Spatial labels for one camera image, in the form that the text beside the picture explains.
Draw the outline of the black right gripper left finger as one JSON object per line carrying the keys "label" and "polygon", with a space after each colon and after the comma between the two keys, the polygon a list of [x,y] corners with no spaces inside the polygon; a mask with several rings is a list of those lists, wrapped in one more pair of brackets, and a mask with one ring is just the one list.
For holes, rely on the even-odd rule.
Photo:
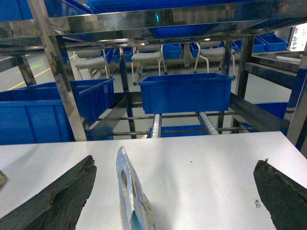
{"label": "black right gripper left finger", "polygon": [[97,167],[91,155],[0,219],[2,230],[74,230],[90,197]]}

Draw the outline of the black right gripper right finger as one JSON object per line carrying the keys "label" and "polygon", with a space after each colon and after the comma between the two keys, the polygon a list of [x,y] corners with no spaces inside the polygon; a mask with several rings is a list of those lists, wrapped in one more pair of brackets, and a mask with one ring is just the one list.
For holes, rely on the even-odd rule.
{"label": "black right gripper right finger", "polygon": [[307,228],[307,189],[267,161],[255,166],[254,181],[260,199],[277,230]]}

